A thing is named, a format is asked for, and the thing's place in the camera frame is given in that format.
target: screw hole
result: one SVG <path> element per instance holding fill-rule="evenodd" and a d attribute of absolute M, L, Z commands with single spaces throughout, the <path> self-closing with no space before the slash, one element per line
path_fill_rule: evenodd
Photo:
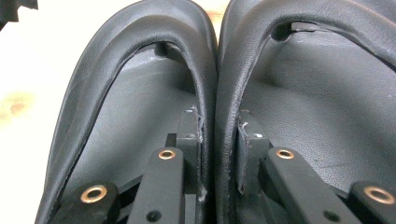
<path fill-rule="evenodd" d="M 325 216 L 327 219 L 329 219 L 332 222 L 339 222 L 341 220 L 341 218 L 337 214 L 331 211 L 324 211 L 323 216 Z"/>
<path fill-rule="evenodd" d="M 288 152 L 288 151 L 281 151 L 281 152 L 279 152 L 280 153 L 280 155 L 282 155 L 282 156 L 290 156 L 290 153 Z"/>
<path fill-rule="evenodd" d="M 87 188 L 81 194 L 81 201 L 83 203 L 96 203 L 105 198 L 107 194 L 107 188 L 103 185 L 95 185 Z"/>
<path fill-rule="evenodd" d="M 151 211 L 151 212 L 149 212 L 148 213 L 148 215 L 146 216 L 146 219 L 149 221 L 149 222 L 156 222 L 156 221 L 158 221 L 158 220 L 160 220 L 161 219 L 161 213 L 159 212 L 159 211 Z"/>
<path fill-rule="evenodd" d="M 163 160 L 170 160 L 176 156 L 176 153 L 173 150 L 163 150 L 160 152 L 158 157 Z"/>
<path fill-rule="evenodd" d="M 276 152 L 276 155 L 282 159 L 290 160 L 294 158 L 294 154 L 288 150 L 280 149 Z"/>
<path fill-rule="evenodd" d="M 378 187 L 366 187 L 364 193 L 371 199 L 384 204 L 394 204 L 395 198 L 389 192 Z"/>
<path fill-rule="evenodd" d="M 101 190 L 95 189 L 95 190 L 93 190 L 93 191 L 91 191 L 91 192 L 88 193 L 88 198 L 97 197 L 97 196 L 99 196 L 99 194 L 100 194 L 101 192 L 102 192 Z"/>

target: wooden surface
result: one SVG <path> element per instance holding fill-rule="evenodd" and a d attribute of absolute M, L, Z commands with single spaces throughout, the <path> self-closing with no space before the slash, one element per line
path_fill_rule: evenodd
<path fill-rule="evenodd" d="M 2 222 L 33 223 L 50 142 L 81 52 L 114 13 L 136 1 L 39 0 L 0 32 Z M 228 0 L 196 0 L 219 36 Z"/>

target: shoe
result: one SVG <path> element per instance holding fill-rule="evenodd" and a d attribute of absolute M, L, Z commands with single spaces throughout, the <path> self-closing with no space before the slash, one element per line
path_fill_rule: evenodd
<path fill-rule="evenodd" d="M 395 8 L 392 1 L 230 2 L 218 57 L 219 224 L 359 223 L 329 189 L 339 198 L 360 181 L 396 189 Z M 291 158 L 304 169 L 277 166 Z M 305 182 L 308 174 L 317 185 Z M 319 189 L 340 213 L 321 210 L 329 201 Z M 307 209 L 309 196 L 318 197 Z"/>
<path fill-rule="evenodd" d="M 214 219 L 216 58 L 210 19 L 191 1 L 146 0 L 110 18 L 85 48 L 65 93 L 35 223 L 51 223 L 87 183 L 109 182 L 121 196 L 137 188 L 150 155 L 178 132 L 180 114 L 190 108 L 200 148 L 186 222 Z M 117 220 L 126 220 L 127 205 Z"/>

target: black mechanical part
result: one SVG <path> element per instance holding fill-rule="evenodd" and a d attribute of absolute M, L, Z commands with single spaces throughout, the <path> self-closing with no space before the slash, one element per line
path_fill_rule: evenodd
<path fill-rule="evenodd" d="M 155 150 L 134 199 L 128 224 L 184 223 L 183 152 L 175 147 Z"/>
<path fill-rule="evenodd" d="M 262 211 L 268 224 L 289 224 L 290 217 L 281 203 L 262 193 Z"/>
<path fill-rule="evenodd" d="M 274 147 L 261 168 L 271 179 L 259 176 L 262 188 L 274 184 L 290 223 L 360 223 L 297 151 Z"/>
<path fill-rule="evenodd" d="M 95 181 L 78 188 L 68 197 L 51 223 L 112 224 L 117 222 L 120 200 L 117 187 Z"/>
<path fill-rule="evenodd" d="M 376 183 L 353 184 L 348 201 L 350 209 L 363 223 L 396 223 L 396 193 Z"/>
<path fill-rule="evenodd" d="M 176 147 L 177 134 L 169 133 L 166 136 L 165 147 Z"/>
<path fill-rule="evenodd" d="M 181 112 L 178 120 L 176 147 L 182 150 L 184 155 L 184 192 L 186 194 L 197 193 L 197 179 L 200 169 L 197 162 L 200 160 L 199 153 L 201 151 L 199 122 L 199 116 L 194 106 Z"/>
<path fill-rule="evenodd" d="M 271 143 L 257 119 L 247 110 L 239 112 L 238 138 L 236 150 L 236 182 L 241 194 L 262 192 L 257 175 L 259 159 Z"/>

